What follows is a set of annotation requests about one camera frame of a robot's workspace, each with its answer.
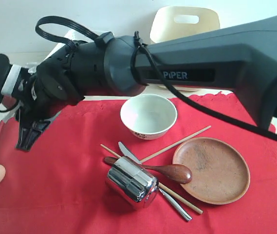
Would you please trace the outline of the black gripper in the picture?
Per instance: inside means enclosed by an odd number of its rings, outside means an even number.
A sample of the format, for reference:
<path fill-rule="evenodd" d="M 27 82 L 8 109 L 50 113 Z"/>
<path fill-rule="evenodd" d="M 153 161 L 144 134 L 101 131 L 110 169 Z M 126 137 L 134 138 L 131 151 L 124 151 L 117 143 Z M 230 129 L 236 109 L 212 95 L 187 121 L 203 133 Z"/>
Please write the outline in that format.
<path fill-rule="evenodd" d="M 19 72 L 14 86 L 14 98 L 19 107 L 15 112 L 18 125 L 17 149 L 29 151 L 50 125 L 50 119 L 63 109 L 62 74 L 54 70 Z"/>

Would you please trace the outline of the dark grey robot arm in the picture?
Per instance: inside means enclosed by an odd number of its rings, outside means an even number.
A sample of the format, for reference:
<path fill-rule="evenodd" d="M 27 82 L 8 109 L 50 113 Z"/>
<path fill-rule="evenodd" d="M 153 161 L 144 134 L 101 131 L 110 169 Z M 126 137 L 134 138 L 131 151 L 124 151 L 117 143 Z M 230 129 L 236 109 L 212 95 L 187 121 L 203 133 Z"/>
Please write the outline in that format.
<path fill-rule="evenodd" d="M 101 35 L 73 20 L 46 16 L 35 31 L 63 46 L 23 74 L 13 93 L 22 103 L 17 148 L 29 151 L 64 107 L 87 95 L 128 96 L 162 84 L 191 107 L 277 141 L 277 16 L 157 44 L 132 36 Z M 233 92 L 254 124 L 201 106 L 176 86 Z"/>

